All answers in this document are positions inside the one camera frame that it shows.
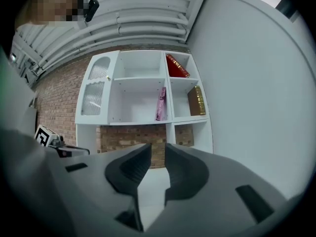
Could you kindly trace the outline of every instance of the red book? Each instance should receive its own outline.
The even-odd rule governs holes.
[[[184,67],[182,67],[180,65],[179,62],[177,62],[171,54],[167,54],[166,55],[167,58],[167,65],[168,65],[168,70],[169,70],[169,75],[171,77],[184,77],[184,78],[188,78],[190,76],[190,74],[188,73],[188,71],[186,71],[184,69]]]

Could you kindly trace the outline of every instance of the cabinet door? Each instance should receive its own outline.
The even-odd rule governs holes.
[[[108,124],[108,106],[119,51],[91,58],[84,74],[76,109],[76,124]]]

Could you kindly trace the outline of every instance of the shelf board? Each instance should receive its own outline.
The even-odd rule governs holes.
[[[155,76],[150,76],[150,77],[121,77],[121,78],[114,78],[114,81],[125,81],[125,80],[143,80],[143,79],[161,79],[165,80],[164,77],[155,77]]]
[[[188,117],[175,117],[173,120],[172,120],[172,123],[178,123],[178,122],[188,122],[188,123],[198,123],[198,122],[194,122],[194,121],[197,121],[197,120],[207,120],[208,117],[207,115],[202,115],[202,116],[188,116]]]
[[[190,121],[181,121],[181,122],[173,120],[173,124],[174,125],[196,124],[196,123],[204,123],[204,122],[207,122],[207,121],[208,121],[207,118],[205,118],[205,119],[197,119],[197,120],[190,120]]]
[[[144,122],[111,122],[109,125],[145,125],[145,124],[166,124],[171,123],[171,120],[162,121],[144,121]]]
[[[116,78],[113,84],[122,92],[160,92],[164,87],[165,78],[133,77]]]
[[[194,86],[197,85],[198,79],[194,78],[181,78],[170,77],[172,91],[186,91],[189,92]]]

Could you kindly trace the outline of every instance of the shelf compartment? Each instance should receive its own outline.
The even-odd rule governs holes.
[[[114,79],[110,93],[110,125],[156,124],[171,121],[171,107],[166,93],[166,120],[155,121],[158,97],[164,78]]]
[[[165,77],[165,63],[162,51],[137,50],[119,53],[114,78]]]
[[[176,144],[212,153],[213,139],[210,128],[208,119],[174,123]]]
[[[206,115],[191,116],[190,113],[188,93],[198,85],[197,79],[170,78],[170,85],[175,122],[206,118]]]
[[[190,54],[186,54],[186,53],[179,53],[179,52],[164,52],[164,55],[168,55],[171,54],[173,56],[173,58],[180,63],[180,65],[186,70],[188,71],[188,73],[190,74],[190,79],[197,79],[198,78],[198,71],[197,68],[195,66],[194,60],[192,55]]]

